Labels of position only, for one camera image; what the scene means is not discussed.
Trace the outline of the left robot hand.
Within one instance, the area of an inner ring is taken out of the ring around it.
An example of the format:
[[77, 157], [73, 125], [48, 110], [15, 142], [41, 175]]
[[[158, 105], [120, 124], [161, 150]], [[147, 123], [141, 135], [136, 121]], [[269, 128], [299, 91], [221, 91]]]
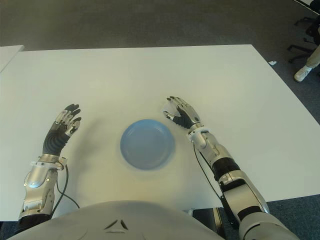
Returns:
[[80, 112], [78, 104], [71, 104], [58, 114], [44, 139], [43, 154], [60, 156], [68, 140], [80, 127], [82, 118], [75, 118]]

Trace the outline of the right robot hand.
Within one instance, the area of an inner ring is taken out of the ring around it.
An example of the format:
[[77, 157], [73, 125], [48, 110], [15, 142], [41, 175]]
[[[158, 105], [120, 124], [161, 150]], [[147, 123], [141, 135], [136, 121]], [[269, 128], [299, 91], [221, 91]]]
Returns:
[[200, 117], [195, 109], [185, 100], [177, 96], [170, 96], [166, 98], [168, 102], [175, 107], [179, 115], [174, 115], [164, 110], [164, 116], [174, 122], [175, 124], [185, 128], [192, 129], [193, 127], [203, 127]]

